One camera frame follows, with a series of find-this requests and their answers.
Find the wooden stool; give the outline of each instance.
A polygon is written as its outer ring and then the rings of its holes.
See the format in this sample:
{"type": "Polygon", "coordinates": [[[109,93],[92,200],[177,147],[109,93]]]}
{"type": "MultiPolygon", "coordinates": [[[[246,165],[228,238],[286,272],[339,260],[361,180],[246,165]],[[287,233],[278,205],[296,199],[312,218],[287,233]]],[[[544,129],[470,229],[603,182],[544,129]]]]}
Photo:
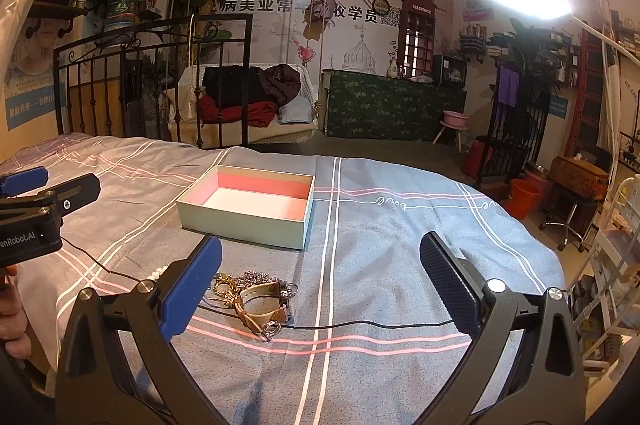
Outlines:
{"type": "Polygon", "coordinates": [[[436,144],[436,142],[442,136],[442,133],[444,132],[445,129],[447,129],[447,128],[455,129],[455,131],[456,131],[456,143],[458,144],[458,152],[462,152],[462,141],[460,139],[460,131],[466,131],[466,128],[457,128],[456,126],[450,126],[449,124],[445,124],[442,120],[440,121],[440,125],[442,126],[442,129],[440,129],[440,132],[436,136],[436,139],[433,140],[433,144],[434,145],[436,144]]]}

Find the qr code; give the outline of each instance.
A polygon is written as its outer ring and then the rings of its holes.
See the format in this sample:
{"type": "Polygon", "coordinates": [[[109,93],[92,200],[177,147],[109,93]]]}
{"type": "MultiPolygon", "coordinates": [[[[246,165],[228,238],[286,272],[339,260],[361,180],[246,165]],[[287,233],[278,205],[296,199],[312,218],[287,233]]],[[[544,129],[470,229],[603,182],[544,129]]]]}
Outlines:
{"type": "Polygon", "coordinates": [[[385,24],[387,26],[395,26],[396,28],[400,27],[400,8],[396,6],[392,6],[389,9],[389,14],[380,18],[380,24],[385,24]]]}

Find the white metal rack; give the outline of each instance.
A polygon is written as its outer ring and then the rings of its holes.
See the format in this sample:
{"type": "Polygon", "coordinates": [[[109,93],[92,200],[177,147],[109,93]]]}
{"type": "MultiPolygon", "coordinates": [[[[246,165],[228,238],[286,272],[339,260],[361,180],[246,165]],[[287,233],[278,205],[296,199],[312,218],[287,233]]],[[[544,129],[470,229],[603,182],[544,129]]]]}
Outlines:
{"type": "Polygon", "coordinates": [[[640,208],[633,207],[628,199],[622,195],[624,187],[630,187],[633,180],[634,178],[627,178],[620,183],[611,208],[600,225],[601,230],[598,231],[582,267],[570,283],[569,295],[572,299],[574,286],[585,274],[587,267],[591,266],[598,292],[574,319],[574,324],[580,333],[582,323],[589,318],[598,305],[602,307],[604,331],[582,354],[586,376],[594,379],[591,385],[599,381],[610,368],[607,361],[589,358],[605,343],[607,337],[610,335],[635,337],[640,333],[640,325],[632,328],[623,323],[625,318],[633,312],[640,312],[640,304],[638,304],[640,299],[640,289],[638,288],[638,281],[640,281],[640,208]],[[607,230],[616,209],[633,230],[633,234],[625,230],[607,230]],[[629,288],[625,294],[619,295],[619,301],[616,303],[612,286],[617,280],[628,283],[629,288]]]}

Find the screw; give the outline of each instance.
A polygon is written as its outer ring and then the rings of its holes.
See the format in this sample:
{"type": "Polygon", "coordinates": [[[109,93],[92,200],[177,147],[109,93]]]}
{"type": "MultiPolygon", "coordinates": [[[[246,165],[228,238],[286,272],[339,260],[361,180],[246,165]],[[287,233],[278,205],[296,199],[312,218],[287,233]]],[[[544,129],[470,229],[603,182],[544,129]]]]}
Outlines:
{"type": "Polygon", "coordinates": [[[553,300],[560,300],[562,298],[562,290],[559,288],[549,288],[549,297],[553,300]]]}
{"type": "Polygon", "coordinates": [[[153,291],[155,285],[156,283],[154,283],[152,280],[145,279],[138,283],[137,290],[139,293],[150,293],[153,291]]]}
{"type": "Polygon", "coordinates": [[[487,281],[486,285],[494,293],[502,293],[507,289],[507,285],[500,279],[490,279],[487,281]]]}
{"type": "Polygon", "coordinates": [[[84,290],[81,290],[78,294],[80,300],[89,300],[92,296],[94,296],[94,291],[91,288],[84,288],[84,290]]]}

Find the pillow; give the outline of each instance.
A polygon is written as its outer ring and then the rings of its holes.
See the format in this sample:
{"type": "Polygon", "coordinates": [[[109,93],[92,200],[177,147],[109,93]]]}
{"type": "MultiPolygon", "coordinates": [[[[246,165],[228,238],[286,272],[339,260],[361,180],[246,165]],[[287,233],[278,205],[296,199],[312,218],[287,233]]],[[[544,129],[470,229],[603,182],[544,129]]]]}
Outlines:
{"type": "Polygon", "coordinates": [[[311,102],[300,95],[282,106],[278,113],[279,124],[311,124],[313,121],[311,102]]]}

